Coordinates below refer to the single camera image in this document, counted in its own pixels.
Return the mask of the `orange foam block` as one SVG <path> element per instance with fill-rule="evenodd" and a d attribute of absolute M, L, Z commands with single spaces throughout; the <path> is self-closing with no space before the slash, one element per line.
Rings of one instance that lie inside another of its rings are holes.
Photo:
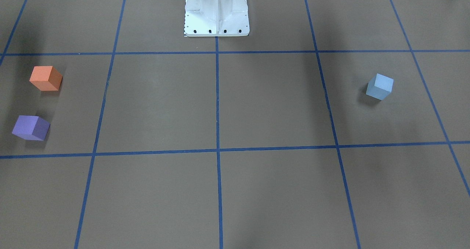
<path fill-rule="evenodd" d="M 34 66 L 29 82 L 40 91 L 59 91 L 63 76 L 53 66 Z"/>

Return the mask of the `light blue foam block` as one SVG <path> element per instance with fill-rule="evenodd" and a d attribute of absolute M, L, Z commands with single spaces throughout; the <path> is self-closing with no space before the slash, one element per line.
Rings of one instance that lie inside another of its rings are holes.
<path fill-rule="evenodd" d="M 394 80 L 377 73 L 366 87 L 366 95 L 377 100 L 384 100 L 393 90 Z"/>

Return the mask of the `purple foam block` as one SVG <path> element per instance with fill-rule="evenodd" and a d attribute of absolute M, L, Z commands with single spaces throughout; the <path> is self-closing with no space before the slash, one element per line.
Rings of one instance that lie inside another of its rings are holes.
<path fill-rule="evenodd" d="M 25 140 L 44 141 L 49 127 L 50 123 L 39 116 L 20 115 L 12 134 Z"/>

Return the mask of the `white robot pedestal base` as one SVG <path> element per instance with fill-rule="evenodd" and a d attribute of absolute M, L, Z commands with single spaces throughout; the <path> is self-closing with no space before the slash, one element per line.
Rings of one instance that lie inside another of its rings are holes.
<path fill-rule="evenodd" d="M 249 34 L 247 0 L 185 0 L 184 36 L 240 37 Z"/>

